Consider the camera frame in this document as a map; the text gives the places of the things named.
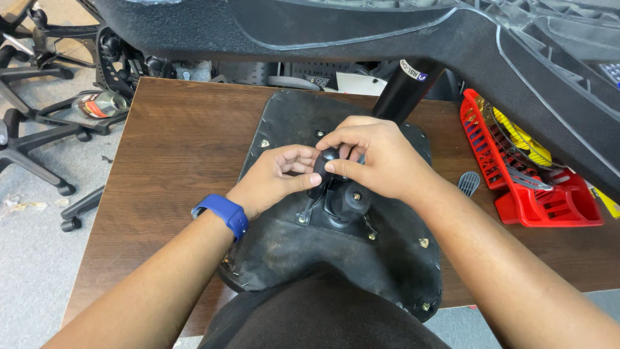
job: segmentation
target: person's right hand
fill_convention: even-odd
[[[382,196],[403,200],[412,188],[438,175],[415,151],[398,126],[370,116],[347,117],[317,143],[318,150],[340,147],[340,159],[325,170],[349,177]],[[349,160],[344,160],[352,150]],[[365,155],[365,164],[357,163]]]

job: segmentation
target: bottle label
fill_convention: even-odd
[[[108,117],[103,113],[95,104],[95,99],[99,97],[99,93],[95,94],[87,94],[82,97],[77,104],[79,110],[81,110],[85,115],[89,115],[92,117]]]
[[[421,72],[415,70],[405,60],[401,60],[401,68],[402,68],[402,70],[405,73],[407,73],[407,75],[411,76],[412,78],[416,79],[417,81],[424,81],[424,80],[426,80],[426,78],[428,76],[428,74],[421,73]]]

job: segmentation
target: smartwatch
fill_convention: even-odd
[[[237,242],[247,230],[247,217],[243,213],[243,207],[217,194],[209,194],[196,207],[192,209],[194,219],[207,209],[224,220],[226,226],[234,234],[234,242]]]

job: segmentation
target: gray carpet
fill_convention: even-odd
[[[95,24],[74,0],[39,3],[51,24]],[[10,8],[11,4],[0,2],[0,13]],[[57,48],[90,60],[86,50],[71,40],[64,40]],[[13,87],[31,106],[42,108],[92,87],[94,70],[71,69],[75,72],[72,80],[31,79]],[[192,71],[192,80],[201,76],[206,73]],[[10,107],[0,96],[1,115]],[[21,125],[20,134],[47,128],[27,122]],[[34,204],[22,211],[11,211],[6,206],[0,211],[0,348],[38,348],[58,331],[96,211],[83,215],[84,227],[71,233],[60,230],[60,212],[67,204],[105,184],[111,165],[102,161],[101,156],[114,158],[122,130],[123,124],[113,126],[112,134],[94,135],[87,143],[70,136],[31,152],[33,158],[75,185],[77,192],[68,197],[68,202],[59,201],[63,197],[54,187],[17,165],[0,173],[2,202],[17,196],[23,204]],[[595,292],[588,297],[620,320],[619,291]],[[478,310],[443,309],[426,325],[455,349],[499,348]],[[182,338],[175,348],[193,349],[199,341],[200,337]]]

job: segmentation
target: red plastic rack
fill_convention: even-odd
[[[494,138],[491,135],[476,101],[478,94],[473,89],[467,89],[464,95],[461,123],[484,180],[489,189],[507,187],[510,190],[495,200],[495,207],[504,224],[521,223],[526,227],[592,227],[603,224],[598,205],[584,180],[569,169],[554,176],[556,184],[552,191],[530,189],[514,183],[505,164],[505,159],[511,155],[498,147],[498,136]]]

